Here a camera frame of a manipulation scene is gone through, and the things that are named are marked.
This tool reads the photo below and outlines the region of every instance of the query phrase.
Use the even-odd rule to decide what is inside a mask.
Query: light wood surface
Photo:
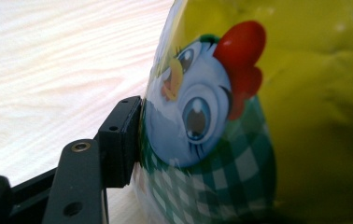
[[[172,0],[0,0],[0,175],[15,186],[93,138],[119,100],[143,95]],[[132,188],[110,221],[142,223]]]

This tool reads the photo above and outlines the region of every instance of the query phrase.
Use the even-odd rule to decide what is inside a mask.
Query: tabletop
[[[93,138],[145,94],[172,0],[0,0],[0,175],[16,186]],[[112,223],[142,223],[132,187],[109,189]]]

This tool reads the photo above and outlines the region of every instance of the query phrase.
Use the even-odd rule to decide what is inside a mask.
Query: snack bag
[[[154,223],[353,223],[353,1],[175,1],[134,168]]]

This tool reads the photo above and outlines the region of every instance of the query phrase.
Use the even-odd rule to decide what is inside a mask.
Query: green checkered scarf
[[[246,101],[240,119],[228,122],[214,150],[188,168],[160,160],[144,125],[141,132],[149,188],[171,223],[241,222],[261,218],[272,207],[275,158],[256,96]]]

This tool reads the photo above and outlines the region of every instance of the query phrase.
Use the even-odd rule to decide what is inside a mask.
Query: green and white checkered fabric
[[[192,167],[161,161],[145,128],[142,136],[150,191],[171,223],[241,223],[263,217],[272,207],[275,158],[257,97],[246,101],[242,117],[229,121],[216,148]]]

